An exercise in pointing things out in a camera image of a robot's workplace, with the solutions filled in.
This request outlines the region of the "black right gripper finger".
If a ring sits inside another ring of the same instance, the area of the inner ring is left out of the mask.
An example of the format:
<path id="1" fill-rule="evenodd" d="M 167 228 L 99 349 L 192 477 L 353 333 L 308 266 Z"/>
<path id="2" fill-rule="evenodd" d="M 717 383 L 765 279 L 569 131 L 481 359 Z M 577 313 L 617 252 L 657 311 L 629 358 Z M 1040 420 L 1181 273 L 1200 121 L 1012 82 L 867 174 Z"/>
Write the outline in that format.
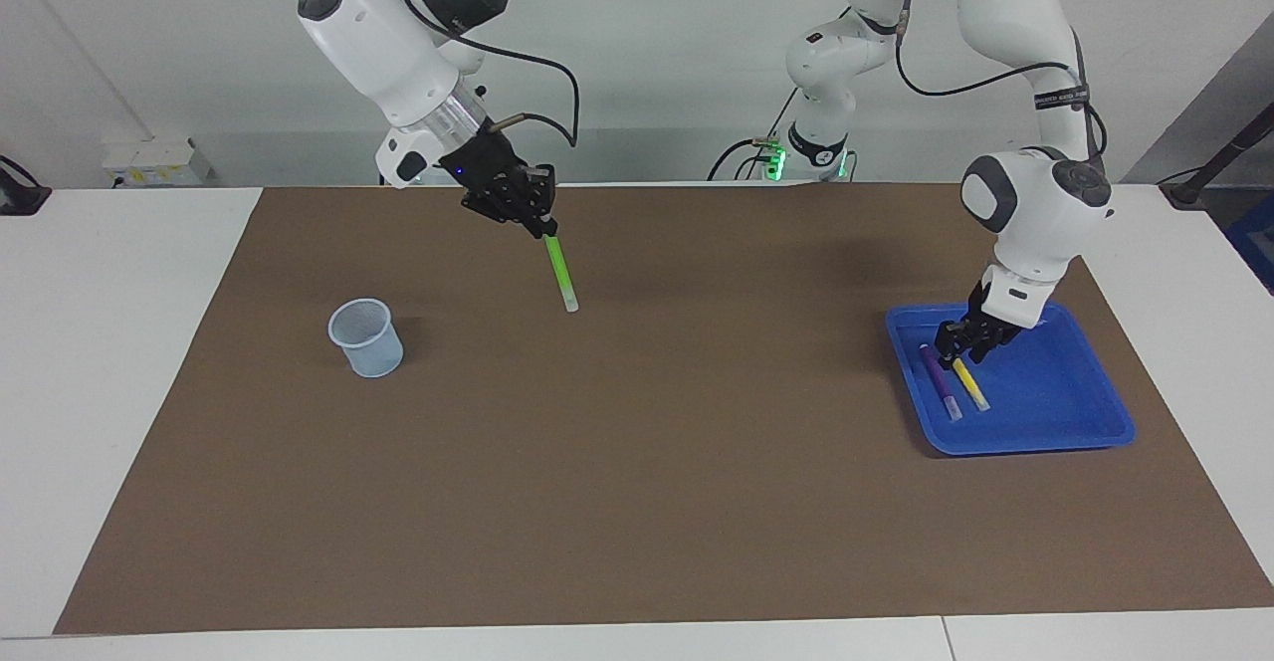
<path id="1" fill-rule="evenodd" d="M 553 166 L 524 166 L 527 178 L 527 208 L 524 227 L 534 239 L 558 234 L 558 222 L 553 217 L 555 201 L 555 168 Z"/>
<path id="2" fill-rule="evenodd" d="M 490 218 L 498 224 L 513 222 L 524 225 L 533 238 L 547 236 L 547 209 L 526 195 L 507 195 L 501 192 L 468 192 L 461 199 L 461 206 L 478 215 Z"/>

